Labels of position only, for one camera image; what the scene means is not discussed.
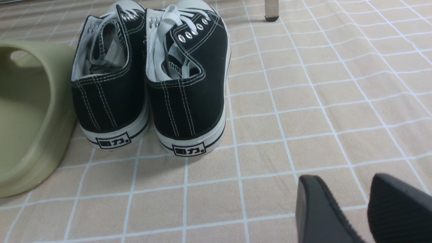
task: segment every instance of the white shoelace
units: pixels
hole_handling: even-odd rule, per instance
[[[168,6],[165,12],[163,13],[159,26],[157,28],[155,49],[153,53],[153,62],[155,65],[155,74],[156,74],[157,82],[172,80],[172,78],[162,70],[162,64],[165,61],[164,42],[165,42],[166,34],[174,26],[180,26],[184,22],[191,29],[191,32],[194,35],[197,35],[198,34],[197,27],[191,20],[191,18],[194,16],[193,13],[200,13],[204,17],[209,18],[208,14],[202,10],[177,9],[177,6],[175,5]],[[189,62],[189,60],[186,58],[185,63],[181,68],[183,78],[188,77],[190,66],[191,66],[191,62]]]
[[[125,11],[126,14],[126,19],[134,19],[136,18],[136,11],[135,10],[128,10]],[[120,16],[117,15],[117,12],[111,12],[111,13],[106,13],[104,15],[101,16],[101,18],[104,18],[102,20],[102,22],[96,27],[96,29],[93,30],[92,34],[93,34],[93,42],[92,42],[92,46],[90,48],[90,62],[92,64],[99,64],[99,60],[95,60],[93,57],[93,53],[95,51],[95,48],[100,48],[99,46],[99,41],[98,41],[98,37],[101,34],[101,32],[103,31],[102,28],[105,27],[106,22],[108,21],[120,21],[119,18]],[[121,46],[120,43],[120,39],[119,37],[116,35],[114,36],[113,42],[108,50],[107,53],[105,53],[105,51],[103,50],[103,53],[101,53],[101,55],[104,58],[104,61],[99,64],[99,65],[104,65],[106,63],[108,63],[109,65],[114,65],[114,66],[122,66],[122,62],[124,61],[124,58],[120,58],[120,57],[124,57],[124,51],[123,48]]]

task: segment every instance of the beige checkered mat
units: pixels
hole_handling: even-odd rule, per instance
[[[0,7],[0,39],[76,45],[113,0]],[[162,8],[173,0],[141,3]],[[0,199],[0,241],[296,242],[298,177],[322,177],[369,242],[372,176],[432,191],[432,0],[211,0],[230,29],[223,143],[167,156],[154,129],[136,146],[92,149],[77,128],[60,168]]]

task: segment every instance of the black stripe on sole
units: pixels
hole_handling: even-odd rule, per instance
[[[149,125],[149,122],[150,122],[150,119],[147,119],[147,122],[146,122],[146,124],[143,126],[143,128],[141,128],[136,134],[134,134],[134,135],[132,135],[132,136],[130,136],[129,138],[130,139],[134,139],[134,138],[136,138],[136,137],[138,137],[145,129],[146,129],[146,127]],[[92,143],[92,144],[95,144],[95,145],[99,145],[99,143],[98,142],[95,142],[95,141],[92,141],[92,140],[90,140],[88,137],[86,137],[87,138],[87,140],[90,142],[90,143]]]
[[[219,141],[219,139],[221,139],[223,133],[225,132],[225,127],[226,127],[226,123],[225,123],[225,125],[223,126],[223,130],[222,130],[222,132],[220,133],[220,135],[218,136],[218,138],[217,138],[215,141],[213,141],[212,143],[210,143],[209,145],[206,145],[206,146],[205,146],[206,149],[209,148],[209,147],[211,147],[211,146],[213,146],[215,143],[217,143],[217,141]],[[166,146],[165,144],[163,144],[162,142],[161,142],[161,144],[162,144],[163,147],[165,147],[166,149],[168,149],[168,150],[174,152],[174,148],[172,148],[172,147],[168,147],[168,146]]]

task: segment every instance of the black canvas sneaker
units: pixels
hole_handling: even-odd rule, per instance
[[[112,151],[148,130],[144,92],[146,10],[121,0],[101,17],[87,17],[72,70],[75,110],[94,147]]]
[[[231,46],[221,17],[201,0],[147,10],[146,84],[168,152],[206,154],[222,141]]]

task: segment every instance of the white grid line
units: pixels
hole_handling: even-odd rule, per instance
[[[41,14],[41,17],[37,20],[36,24],[27,32],[27,34],[25,35],[25,37],[23,39],[26,39],[29,34],[39,25],[39,23],[41,22],[42,18],[44,17],[44,15],[46,13],[48,13],[48,11],[51,9],[51,7],[54,5],[54,1],[51,3],[51,5],[47,8],[47,10]]]
[[[295,166],[294,166],[294,162],[292,160],[291,153],[289,151],[288,143],[285,140],[285,132],[283,130],[282,122],[280,121],[279,113],[278,113],[278,110],[277,110],[276,102],[274,100],[274,96],[273,96],[273,92],[272,92],[272,89],[271,89],[271,86],[270,86],[270,82],[268,80],[267,72],[265,71],[264,61],[263,61],[263,58],[261,56],[260,47],[259,47],[258,41],[256,39],[256,35],[255,35],[254,28],[252,26],[252,22],[251,22],[251,20],[250,20],[249,17],[248,17],[248,19],[249,19],[249,24],[250,24],[251,31],[252,31],[252,36],[254,37],[255,45],[256,45],[257,50],[258,50],[258,56],[260,58],[261,68],[264,70],[263,74],[264,74],[264,78],[265,78],[265,81],[266,81],[267,90],[269,91],[269,94],[270,94],[270,99],[271,99],[271,102],[272,102],[273,111],[275,112],[275,115],[276,115],[276,120],[277,120],[277,124],[278,124],[278,127],[279,127],[279,131],[280,131],[281,137],[284,140],[284,142],[283,142],[284,144],[283,145],[284,145],[284,148],[285,148],[285,151],[286,151],[286,155],[288,157],[289,165],[291,167],[291,170],[294,172],[294,174],[293,174],[294,175],[294,181],[295,181],[296,185],[298,185],[299,184],[299,179],[298,179],[298,176],[297,176],[297,174],[295,172]]]
[[[351,210],[358,210],[358,209],[365,209],[365,208],[367,208],[367,205],[343,207],[343,208],[341,208],[341,210],[342,211],[351,211]],[[194,230],[194,229],[201,229],[201,228],[208,228],[208,227],[215,227],[215,226],[222,226],[222,225],[239,224],[239,223],[246,223],[247,224],[248,222],[275,220],[275,219],[290,218],[290,217],[295,217],[295,214],[294,213],[279,214],[279,215],[272,215],[272,216],[249,218],[246,220],[232,220],[232,221],[224,221],[224,222],[217,222],[217,223],[210,223],[210,224],[191,225],[191,226],[187,226],[186,229],[187,230]],[[152,231],[145,231],[145,232],[139,232],[139,233],[129,233],[129,234],[127,234],[127,237],[153,235],[153,234],[158,234],[158,233],[168,233],[168,232],[181,231],[181,230],[183,230],[182,227],[169,228],[169,229],[163,229],[163,230],[152,230]],[[111,236],[106,236],[106,237],[91,237],[91,238],[85,238],[85,239],[66,240],[66,241],[38,241],[38,242],[33,242],[33,243],[83,243],[83,242],[89,242],[89,241],[113,240],[113,239],[119,239],[119,238],[121,238],[121,235],[111,235]]]
[[[430,23],[426,18],[424,18],[422,15],[420,15],[417,11],[415,11],[412,7],[416,7],[416,5],[410,6],[408,4],[405,3],[404,0],[400,0],[405,6],[407,6],[407,8],[409,8],[411,11],[413,11],[418,17],[420,17],[421,19],[423,19],[424,21],[426,21],[428,24],[432,24]]]
[[[183,189],[183,230],[181,235],[182,243],[186,243],[186,228],[187,228],[187,179],[189,174],[189,159],[184,160],[184,189]]]
[[[375,10],[377,10],[373,5],[371,5],[370,4],[370,2],[367,2],[372,8],[374,8]],[[400,33],[393,25],[391,25],[406,41],[408,41],[409,43],[411,43],[412,45],[413,45],[413,47],[414,48],[416,48],[417,49],[417,47],[414,45],[414,43],[412,43],[411,41],[409,41],[405,36],[403,36],[402,35],[402,33]],[[371,43],[370,43],[370,41],[368,40],[368,42],[369,42],[369,44],[376,50],[376,48],[375,48],[375,46],[373,46]],[[404,86],[412,93],[412,95],[414,96],[414,98],[417,100],[417,102],[419,102],[419,104],[428,112],[428,114],[429,115],[431,115],[432,116],[432,114],[431,114],[431,112],[425,107],[425,105],[420,101],[420,99],[417,97],[417,95],[415,95],[415,93],[406,85],[406,83],[404,82],[404,80],[398,75],[398,73],[397,72],[395,72],[395,70],[391,67],[391,65],[385,60],[385,58],[383,58],[382,56],[381,56],[381,59],[383,60],[383,62],[385,63],[385,64],[387,64],[387,66],[391,69],[391,71],[394,73],[394,74],[396,74],[396,76],[399,78],[399,80],[402,82],[402,84],[404,84]],[[401,152],[401,154],[404,156],[404,157],[406,157],[406,154],[405,154],[405,152],[402,150],[402,148],[399,146],[399,144],[396,142],[396,139],[393,137],[393,135],[391,134],[391,132],[390,132],[390,130],[387,128],[386,129],[387,130],[387,132],[389,133],[389,135],[390,135],[390,137],[391,137],[391,139],[393,140],[393,142],[395,143],[395,145],[396,145],[396,147],[398,148],[398,150]],[[423,189],[424,189],[424,191],[426,192],[426,193],[428,193],[429,195],[430,195],[430,191],[427,189],[427,187],[426,187],[426,185],[425,185],[425,183],[423,182],[423,180],[421,179],[421,177],[420,177],[420,175],[418,174],[418,172],[416,171],[416,169],[414,168],[414,166],[412,165],[412,163],[408,160],[408,159],[406,159],[406,161],[407,161],[407,163],[408,163],[408,166],[411,168],[411,170],[414,172],[414,175],[416,176],[416,178],[418,179],[418,181],[420,182],[420,184],[422,185],[422,187],[423,187]]]
[[[288,31],[287,27],[285,26],[285,23],[282,20],[281,20],[281,22],[283,23],[283,27],[285,28],[286,33],[289,35],[289,38],[290,38],[293,46],[296,47],[293,38],[291,37],[291,35],[289,34],[289,31]],[[321,28],[321,26],[319,25],[319,23],[318,23],[318,21],[316,19],[315,19],[315,22],[318,25],[318,27]],[[336,142],[337,142],[337,144],[338,144],[338,146],[340,148],[340,151],[342,152],[343,157],[345,158],[346,162],[348,163],[349,169],[350,169],[350,171],[351,171],[351,173],[353,175],[353,178],[354,178],[354,180],[355,180],[355,182],[356,182],[356,184],[357,184],[357,186],[358,186],[358,188],[359,188],[359,190],[361,192],[361,195],[362,195],[363,199],[365,200],[365,203],[368,203],[368,198],[366,196],[366,193],[365,193],[365,191],[363,190],[363,188],[362,188],[362,186],[360,184],[360,181],[359,181],[359,179],[358,179],[358,177],[357,177],[357,175],[356,175],[356,173],[355,173],[355,171],[354,171],[354,169],[352,167],[352,164],[351,164],[351,162],[350,162],[350,160],[349,160],[349,158],[348,158],[348,156],[347,156],[347,154],[346,154],[346,152],[345,152],[345,150],[344,150],[344,148],[343,148],[343,146],[342,146],[342,144],[341,144],[338,136],[335,134],[336,131],[334,130],[333,124],[331,123],[330,118],[328,117],[327,112],[326,112],[325,108],[323,107],[323,104],[322,104],[322,102],[321,102],[321,100],[320,100],[320,98],[319,98],[319,96],[317,94],[317,91],[316,91],[315,87],[312,85],[313,83],[312,83],[312,80],[311,80],[311,78],[309,76],[309,73],[307,72],[306,67],[303,65],[302,57],[300,56],[300,53],[299,53],[298,49],[296,49],[295,51],[297,53],[297,56],[299,57],[300,63],[302,64],[303,71],[306,74],[306,77],[307,77],[307,79],[308,79],[308,81],[309,81],[309,83],[310,83],[310,85],[312,87],[312,90],[314,92],[315,98],[316,98],[316,100],[318,101],[318,103],[319,103],[319,105],[321,107],[321,110],[322,110],[322,112],[323,112],[323,114],[324,114],[324,116],[326,118],[327,123],[330,126],[330,129],[331,129],[332,133],[334,133],[334,138],[336,139]]]
[[[67,13],[69,12],[69,10],[75,5],[77,0],[73,0],[72,4],[69,6],[69,8],[66,10],[66,12],[64,13],[63,17],[61,17],[61,20],[58,22],[57,26],[54,28],[54,30],[51,32],[50,36],[48,36],[48,39],[46,41],[49,41],[51,39],[51,37],[54,35],[55,31],[57,30],[57,28],[60,26],[60,24],[63,22],[63,19],[66,17]]]
[[[135,183],[137,181],[138,164],[140,163],[140,154],[141,154],[142,146],[143,146],[143,139],[141,138],[138,144],[138,151],[137,151],[137,156],[135,158],[135,164],[133,166],[132,185],[130,186],[129,199],[127,201],[127,207],[126,207],[126,215],[124,216],[123,236],[121,237],[121,243],[124,243],[126,240],[127,225],[129,222],[129,215],[130,215],[130,207],[132,205],[133,192],[135,191]]]
[[[28,8],[26,11],[24,11],[18,19],[20,19],[21,17],[23,17],[23,16],[24,16],[24,15],[25,15],[29,10],[30,10],[30,8],[31,8],[32,6],[33,6],[33,4],[29,4],[29,8]],[[16,24],[17,22],[18,22],[18,21],[15,21],[15,22],[11,25],[11,27],[10,27],[8,30],[6,30],[6,31],[1,35],[0,40],[2,40],[3,37],[5,37],[5,36],[9,33],[9,31],[11,31],[11,30],[13,29],[13,27],[15,26],[15,24]]]
[[[228,77],[227,77],[226,82],[227,82],[226,91],[227,91],[227,94],[228,94],[229,116],[233,117],[231,97],[229,96],[230,92],[229,92]],[[235,135],[235,125],[234,125],[233,122],[231,122],[231,133],[232,133],[232,140],[233,140],[233,146],[234,146],[235,166],[236,166],[236,170],[237,170],[238,188],[239,188],[239,191],[240,191],[241,213],[242,213],[243,220],[247,220],[245,195],[244,195],[244,192],[243,192],[243,182],[241,181],[241,167],[240,167],[240,160],[239,160],[239,157],[238,157],[237,137]],[[246,243],[250,243],[249,226],[247,224],[247,221],[244,221],[244,227],[245,227]]]
[[[377,9],[376,9],[372,4],[370,4],[370,2],[367,2],[367,3],[377,11]],[[318,27],[322,30],[322,28],[321,28],[321,26],[319,25],[318,21],[316,21],[316,23],[318,24]],[[323,33],[324,33],[324,36],[325,36],[325,38],[327,39],[327,41],[331,44],[331,42],[330,42],[330,40],[329,40],[327,34],[326,34],[325,32],[323,32]],[[398,144],[398,142],[397,142],[396,139],[394,138],[393,134],[391,133],[390,129],[389,129],[388,126],[385,124],[384,120],[382,119],[382,117],[380,116],[380,114],[378,113],[378,111],[375,109],[375,107],[373,106],[372,102],[368,99],[368,97],[367,97],[366,94],[364,93],[363,89],[362,89],[362,88],[360,87],[360,85],[357,83],[356,78],[354,77],[354,75],[351,73],[351,71],[349,70],[349,68],[348,68],[347,65],[345,64],[345,61],[342,60],[342,58],[340,57],[339,53],[337,52],[336,48],[335,48],[333,45],[332,45],[332,48],[333,48],[333,50],[335,51],[335,53],[336,53],[336,55],[338,56],[338,58],[342,61],[342,64],[343,64],[343,66],[345,67],[345,69],[347,70],[348,74],[349,74],[349,75],[351,76],[351,78],[354,80],[354,83],[356,84],[357,88],[360,90],[360,92],[362,93],[362,95],[364,96],[364,98],[368,101],[368,103],[369,103],[370,107],[372,108],[372,110],[374,111],[374,113],[378,116],[378,119],[380,120],[380,122],[382,123],[382,125],[385,126],[385,130],[386,130],[387,133],[390,135],[392,141],[394,142],[394,144],[396,145],[396,147],[398,148],[398,150],[400,151],[400,153],[401,153],[404,157],[406,157],[405,152],[404,152],[403,149],[400,147],[400,145]],[[415,168],[414,168],[414,166],[412,165],[412,163],[411,163],[408,159],[407,159],[406,161],[407,161],[408,165],[410,166],[410,168],[412,169],[412,171],[414,172],[416,178],[418,179],[418,181],[419,181],[420,184],[422,185],[423,190],[424,190],[426,193],[430,194],[430,192],[429,192],[429,190],[427,189],[425,183],[424,183],[423,180],[421,179],[421,177],[420,177],[420,175],[418,174],[418,172],[415,170]]]
[[[420,158],[424,158],[427,156],[432,156],[432,152],[420,154],[417,156],[411,156],[407,157],[409,160],[416,160]],[[382,160],[371,160],[366,162],[360,162],[353,164],[353,167],[361,167],[364,165],[372,165],[372,164],[379,164],[379,163],[388,163],[388,162],[396,162],[396,161],[404,161],[406,158],[404,157],[394,157],[390,159],[382,159]],[[344,169],[349,168],[348,164],[344,165],[336,165],[336,166],[326,166],[326,167],[318,167],[318,168],[311,168],[311,169],[302,169],[297,170],[296,173],[298,174],[304,174],[304,173],[312,173],[312,172],[320,172],[330,169]],[[268,178],[268,177],[275,177],[275,176],[284,176],[284,175],[292,175],[293,171],[285,171],[285,172],[278,172],[278,173],[270,173],[270,174],[262,174],[262,175],[254,175],[254,176],[242,176],[241,180],[247,180],[247,179],[257,179],[257,178]],[[195,183],[188,183],[187,187],[194,187],[194,186],[200,186],[200,185],[209,185],[209,184],[215,184],[220,182],[230,182],[230,181],[237,181],[238,177],[232,177],[232,178],[225,178],[225,179],[216,179],[211,181],[202,181],[202,182],[195,182]],[[164,190],[171,190],[171,189],[180,189],[184,188],[184,185],[173,185],[173,186],[167,186],[167,187],[161,187],[161,188],[153,188],[153,189],[147,189],[142,191],[134,191],[133,194],[142,194],[142,193],[148,193],[148,192],[158,192],[158,191],[164,191]],[[79,200],[88,200],[88,199],[94,199],[94,198],[107,198],[107,197],[118,197],[118,196],[126,196],[129,195],[130,192],[119,192],[119,193],[111,193],[111,194],[99,194],[99,195],[91,195],[91,196],[83,196],[79,197]],[[76,197],[71,198],[51,198],[51,199],[45,199],[40,201],[34,201],[34,202],[25,202],[23,204],[18,205],[12,205],[12,206],[4,206],[0,207],[1,210],[8,210],[13,208],[20,208],[23,206],[32,206],[40,203],[46,203],[46,202],[54,202],[54,201],[73,201]]]
[[[66,241],[67,238],[69,237],[69,232],[70,232],[70,228],[72,227],[72,221],[73,221],[73,217],[75,215],[76,206],[78,205],[78,201],[79,201],[79,198],[81,196],[81,190],[83,188],[84,178],[86,177],[87,171],[90,168],[90,164],[92,163],[93,157],[95,155],[95,151],[96,151],[96,149],[93,148],[92,153],[90,155],[89,162],[87,163],[86,168],[84,169],[83,175],[81,176],[81,179],[79,181],[78,191],[76,193],[76,197],[75,197],[74,202],[73,202],[72,211],[70,212],[70,216],[69,216],[69,220],[67,222],[66,231],[64,233],[63,241]]]
[[[29,202],[29,199],[32,196],[32,193],[33,193],[33,191],[30,191],[29,194],[27,195],[27,197],[25,198],[24,204],[21,206],[19,213],[15,217],[15,220],[12,222],[12,225],[10,226],[9,230],[6,233],[4,243],[8,243],[10,234],[12,233],[13,228],[15,227],[16,223],[18,222],[19,217],[21,216],[22,212],[24,211],[24,208],[27,206],[27,203]]]

